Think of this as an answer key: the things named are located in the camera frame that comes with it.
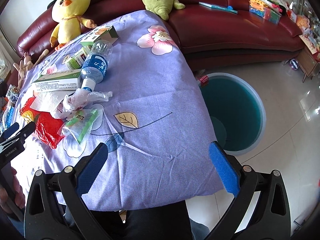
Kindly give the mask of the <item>red plastic snack bag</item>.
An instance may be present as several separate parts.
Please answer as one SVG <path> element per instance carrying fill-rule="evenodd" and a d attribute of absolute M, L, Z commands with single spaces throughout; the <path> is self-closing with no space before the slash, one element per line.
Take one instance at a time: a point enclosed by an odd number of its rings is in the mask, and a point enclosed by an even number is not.
<path fill-rule="evenodd" d="M 31 108 L 31 104 L 35 101 L 35 97 L 29 98 L 20 110 L 20 115 L 26 121 L 34 122 L 36 129 L 35 137 L 47 144 L 51 149 L 56 149 L 58 143 L 63 139 L 59 130 L 64 122 L 61 119 L 54 119 L 48 112 L 40 112 Z"/>

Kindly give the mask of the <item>clear green snack packet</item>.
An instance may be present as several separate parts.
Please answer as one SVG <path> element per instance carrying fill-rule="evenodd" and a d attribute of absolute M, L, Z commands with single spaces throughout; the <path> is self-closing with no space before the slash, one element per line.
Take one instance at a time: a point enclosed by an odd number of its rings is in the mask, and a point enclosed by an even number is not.
<path fill-rule="evenodd" d="M 59 134 L 63 137 L 71 136 L 81 145 L 89 136 L 99 115 L 99 110 L 95 108 L 78 110 L 71 119 L 61 126 Z"/>

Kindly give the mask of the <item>teal round trash bin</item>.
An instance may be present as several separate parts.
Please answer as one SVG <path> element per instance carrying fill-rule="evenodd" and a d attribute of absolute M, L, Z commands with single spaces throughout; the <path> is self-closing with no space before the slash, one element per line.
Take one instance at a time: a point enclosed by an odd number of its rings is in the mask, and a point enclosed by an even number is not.
<path fill-rule="evenodd" d="M 245 80 L 228 73 L 207 74 L 200 87 L 220 146 L 235 156 L 257 147 L 266 128 L 264 104 Z"/>

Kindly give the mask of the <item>white paper leaflet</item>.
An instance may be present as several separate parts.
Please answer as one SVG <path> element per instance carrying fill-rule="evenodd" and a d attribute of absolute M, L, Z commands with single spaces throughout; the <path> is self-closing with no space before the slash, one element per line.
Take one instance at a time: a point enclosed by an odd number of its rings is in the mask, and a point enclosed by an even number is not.
<path fill-rule="evenodd" d="M 65 96 L 69 96 L 73 93 L 74 90 L 40 92 L 30 108 L 38 112 L 53 113 L 58 105 L 64 100 Z"/>

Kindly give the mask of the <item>beige rabbit plush toy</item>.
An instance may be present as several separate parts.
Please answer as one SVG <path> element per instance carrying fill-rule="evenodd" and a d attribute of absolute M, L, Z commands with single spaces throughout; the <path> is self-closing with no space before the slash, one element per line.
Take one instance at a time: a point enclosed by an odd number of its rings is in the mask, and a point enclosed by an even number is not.
<path fill-rule="evenodd" d="M 21 90 L 23 86 L 26 73 L 32 70 L 36 65 L 38 65 L 48 55 L 48 53 L 49 50 L 45 49 L 39 56 L 39 58 L 36 60 L 36 62 L 32 63 L 31 56 L 27 52 L 25 52 L 23 55 L 24 59 L 21 60 L 19 64 L 13 64 L 14 68 L 18 71 L 18 90 Z"/>

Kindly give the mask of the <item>crumpled clear plastic bag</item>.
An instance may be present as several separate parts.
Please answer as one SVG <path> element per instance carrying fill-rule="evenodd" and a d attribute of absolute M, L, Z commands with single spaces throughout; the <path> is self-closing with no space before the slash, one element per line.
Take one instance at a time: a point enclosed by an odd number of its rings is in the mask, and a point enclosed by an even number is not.
<path fill-rule="evenodd" d="M 78 88 L 72 95 L 66 95 L 50 114 L 55 119 L 67 119 L 90 103 L 108 102 L 112 96 L 112 91 L 90 92 L 89 90 Z"/>

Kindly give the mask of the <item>long white green box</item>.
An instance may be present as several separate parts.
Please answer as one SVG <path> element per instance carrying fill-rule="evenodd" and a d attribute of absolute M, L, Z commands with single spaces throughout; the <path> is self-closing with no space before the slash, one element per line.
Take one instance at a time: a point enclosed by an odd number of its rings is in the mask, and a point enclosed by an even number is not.
<path fill-rule="evenodd" d="M 81 70 L 73 69 L 64 72 L 41 75 L 33 82 L 37 92 L 76 90 L 80 87 Z"/>

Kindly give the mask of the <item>clear plastic water bottle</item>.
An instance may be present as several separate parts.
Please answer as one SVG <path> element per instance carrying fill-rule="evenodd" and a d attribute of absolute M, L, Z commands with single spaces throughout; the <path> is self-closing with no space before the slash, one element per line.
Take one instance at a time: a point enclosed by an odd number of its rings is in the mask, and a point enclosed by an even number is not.
<path fill-rule="evenodd" d="M 105 77 L 113 46 L 106 40 L 93 43 L 92 49 L 81 68 L 81 88 L 92 92 Z"/>

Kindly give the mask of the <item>yellow chick plush toy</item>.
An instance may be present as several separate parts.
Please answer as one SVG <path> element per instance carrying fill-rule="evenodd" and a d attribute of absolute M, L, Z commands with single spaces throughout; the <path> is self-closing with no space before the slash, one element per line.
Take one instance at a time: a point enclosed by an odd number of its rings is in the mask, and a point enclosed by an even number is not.
<path fill-rule="evenodd" d="M 57 0 L 53 5 L 52 19 L 57 22 L 50 35 L 50 45 L 56 51 L 81 35 L 81 27 L 97 27 L 93 20 L 83 17 L 91 0 Z"/>

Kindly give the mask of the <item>green white medicine box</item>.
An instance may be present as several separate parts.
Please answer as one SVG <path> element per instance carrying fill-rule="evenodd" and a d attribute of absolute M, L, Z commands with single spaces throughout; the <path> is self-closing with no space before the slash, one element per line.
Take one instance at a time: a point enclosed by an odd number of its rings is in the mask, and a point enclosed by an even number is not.
<path fill-rule="evenodd" d="M 86 34 L 80 44 L 85 47 L 91 47 L 99 40 L 105 40 L 113 44 L 119 38 L 114 26 L 99 26 Z"/>

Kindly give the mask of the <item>red label on bin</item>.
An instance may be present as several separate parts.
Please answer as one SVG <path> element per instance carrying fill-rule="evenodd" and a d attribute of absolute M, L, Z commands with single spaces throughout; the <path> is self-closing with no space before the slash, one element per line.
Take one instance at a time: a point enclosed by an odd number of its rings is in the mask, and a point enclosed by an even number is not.
<path fill-rule="evenodd" d="M 204 86 L 208 85 L 208 83 L 209 83 L 209 77 L 207 75 L 204 75 L 199 78 L 200 87 L 204 87 Z"/>

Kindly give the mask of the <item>small ball under table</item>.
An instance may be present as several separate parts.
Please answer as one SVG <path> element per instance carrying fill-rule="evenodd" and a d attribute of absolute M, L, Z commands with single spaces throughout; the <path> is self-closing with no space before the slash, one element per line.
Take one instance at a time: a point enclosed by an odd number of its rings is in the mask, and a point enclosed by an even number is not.
<path fill-rule="evenodd" d="M 291 59 L 289 61 L 289 65 L 290 65 L 292 70 L 298 70 L 298 68 L 299 68 L 299 63 L 298 63 L 298 61 L 296 59 Z"/>

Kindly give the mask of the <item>wooden side table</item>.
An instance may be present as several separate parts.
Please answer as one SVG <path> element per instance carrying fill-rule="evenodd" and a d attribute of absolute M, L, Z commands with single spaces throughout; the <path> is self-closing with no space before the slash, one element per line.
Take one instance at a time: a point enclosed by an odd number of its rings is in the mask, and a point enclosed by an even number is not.
<path fill-rule="evenodd" d="M 302 83 L 304 83 L 307 77 L 312 80 L 319 73 L 319 62 L 313 57 L 306 46 L 301 50 L 296 59 L 300 69 L 304 73 Z"/>

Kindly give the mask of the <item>thin teal book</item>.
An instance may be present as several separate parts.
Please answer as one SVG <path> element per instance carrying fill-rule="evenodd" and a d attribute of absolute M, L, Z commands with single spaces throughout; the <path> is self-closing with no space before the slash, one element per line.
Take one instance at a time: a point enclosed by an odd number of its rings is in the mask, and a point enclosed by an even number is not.
<path fill-rule="evenodd" d="M 221 11 L 226 11 L 226 12 L 231 12 L 233 14 L 237 14 L 238 12 L 236 10 L 233 9 L 233 7 L 228 6 L 228 7 L 222 7 L 219 5 L 215 5 L 215 4 L 209 4 L 209 3 L 204 3 L 204 2 L 199 2 L 199 5 L 202 5 L 204 7 L 208 7 L 210 9 L 215 9 L 215 10 L 221 10 Z"/>

